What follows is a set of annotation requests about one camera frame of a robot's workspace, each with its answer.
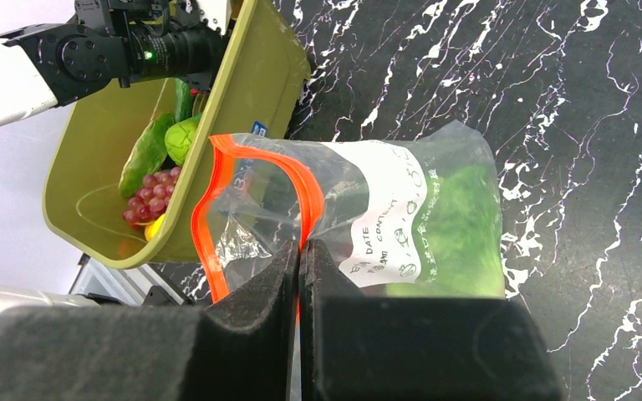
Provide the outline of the green lettuce head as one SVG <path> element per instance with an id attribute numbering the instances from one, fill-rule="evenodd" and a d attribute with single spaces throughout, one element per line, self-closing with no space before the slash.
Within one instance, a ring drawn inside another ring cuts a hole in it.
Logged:
<path id="1" fill-rule="evenodd" d="M 385 287 L 394 297 L 505 296 L 502 209 L 493 165 L 427 168 L 427 197 L 412 224 L 421 272 Z"/>

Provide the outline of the clear zip top bag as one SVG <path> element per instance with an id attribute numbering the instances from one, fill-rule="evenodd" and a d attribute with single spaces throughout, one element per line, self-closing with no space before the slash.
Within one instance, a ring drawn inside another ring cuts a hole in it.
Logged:
<path id="1" fill-rule="evenodd" d="M 388 295 L 421 272 L 412 224 L 427 168 L 493 165 L 483 135 L 452 121 L 416 141 L 318 142 L 211 137 L 210 183 L 191 235 L 219 301 L 261 272 L 287 241 L 323 241 L 357 287 Z"/>

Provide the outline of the red grape bunch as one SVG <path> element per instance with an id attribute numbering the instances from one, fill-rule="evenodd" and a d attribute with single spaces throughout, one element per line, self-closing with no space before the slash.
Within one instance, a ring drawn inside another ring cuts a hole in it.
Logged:
<path id="1" fill-rule="evenodd" d="M 158 221 L 171 202 L 181 167 L 160 170 L 146 175 L 133 195 L 127 199 L 123 219 L 134 228 L 143 228 Z"/>

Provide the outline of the dark green cucumber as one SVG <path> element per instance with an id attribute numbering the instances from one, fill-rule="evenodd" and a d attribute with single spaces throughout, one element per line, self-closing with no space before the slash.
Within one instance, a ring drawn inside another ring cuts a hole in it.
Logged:
<path id="1" fill-rule="evenodd" d="M 174 124 L 174 115 L 164 113 L 153 119 L 133 145 L 120 174 L 118 190 L 130 198 L 143 185 L 147 175 L 158 171 L 167 157 L 165 135 Z"/>

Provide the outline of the light green round fruit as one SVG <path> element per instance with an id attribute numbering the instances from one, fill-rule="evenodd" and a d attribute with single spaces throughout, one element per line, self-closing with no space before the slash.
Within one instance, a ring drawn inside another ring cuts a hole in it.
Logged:
<path id="1" fill-rule="evenodd" d="M 188 119 L 173 124 L 165 135 L 165 146 L 168 156 L 173 162 L 182 167 L 190 152 L 202 114 L 196 114 Z"/>

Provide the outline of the yellow banana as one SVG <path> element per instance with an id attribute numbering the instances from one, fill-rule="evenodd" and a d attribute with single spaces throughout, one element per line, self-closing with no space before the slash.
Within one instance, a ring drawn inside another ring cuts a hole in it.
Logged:
<path id="1" fill-rule="evenodd" d="M 165 217 L 165 214 L 161 214 L 156 220 L 145 225 L 144 234 L 147 241 L 151 241 L 154 238 L 158 230 L 161 228 L 162 222 Z"/>

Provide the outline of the green chili pepper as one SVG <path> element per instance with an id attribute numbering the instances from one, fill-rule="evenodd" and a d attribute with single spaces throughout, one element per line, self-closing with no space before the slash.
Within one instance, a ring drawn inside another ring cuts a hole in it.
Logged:
<path id="1" fill-rule="evenodd" d="M 189 119 L 192 116 L 194 95 L 188 83 L 181 79 L 175 79 L 176 85 L 176 107 L 174 119 L 176 123 Z"/>

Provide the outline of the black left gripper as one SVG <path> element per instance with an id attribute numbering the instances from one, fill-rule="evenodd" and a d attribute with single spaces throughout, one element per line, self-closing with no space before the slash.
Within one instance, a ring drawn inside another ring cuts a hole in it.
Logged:
<path id="1" fill-rule="evenodd" d="M 133 82 L 178 78 L 211 89 L 232 32 L 230 1 L 149 1 L 128 18 Z"/>

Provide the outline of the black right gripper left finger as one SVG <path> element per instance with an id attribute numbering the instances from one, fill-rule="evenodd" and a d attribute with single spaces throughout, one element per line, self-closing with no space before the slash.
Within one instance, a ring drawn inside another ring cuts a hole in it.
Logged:
<path id="1" fill-rule="evenodd" d="M 0 400 L 285 400 L 299 246 L 209 307 L 15 307 Z"/>

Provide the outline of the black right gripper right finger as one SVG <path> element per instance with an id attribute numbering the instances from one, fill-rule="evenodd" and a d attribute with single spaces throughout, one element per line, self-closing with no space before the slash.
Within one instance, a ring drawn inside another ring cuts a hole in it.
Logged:
<path id="1" fill-rule="evenodd" d="M 305 400 L 559 400 L 538 327 L 506 300 L 366 296 L 325 243 L 300 256 Z"/>

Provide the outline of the olive green plastic basket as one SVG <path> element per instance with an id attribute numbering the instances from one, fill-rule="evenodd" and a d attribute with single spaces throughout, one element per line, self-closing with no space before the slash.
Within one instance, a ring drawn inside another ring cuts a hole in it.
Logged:
<path id="1" fill-rule="evenodd" d="M 193 262 L 191 215 L 208 186 L 211 135 L 249 133 L 262 125 L 282 138 L 311 68 L 303 45 L 270 1 L 242 4 L 222 66 L 160 229 L 146 240 L 127 224 L 117 189 L 130 152 L 152 119 L 175 107 L 172 79 L 122 89 L 112 83 L 78 101 L 64 130 L 43 193 L 52 232 L 117 269 L 148 262 Z"/>

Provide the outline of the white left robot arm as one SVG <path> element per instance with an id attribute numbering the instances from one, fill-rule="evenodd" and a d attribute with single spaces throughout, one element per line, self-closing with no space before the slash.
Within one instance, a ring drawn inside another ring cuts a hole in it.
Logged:
<path id="1" fill-rule="evenodd" d="M 212 87 L 232 31 L 230 1 L 77 1 L 74 18 L 0 34 L 0 127 L 117 81 Z"/>

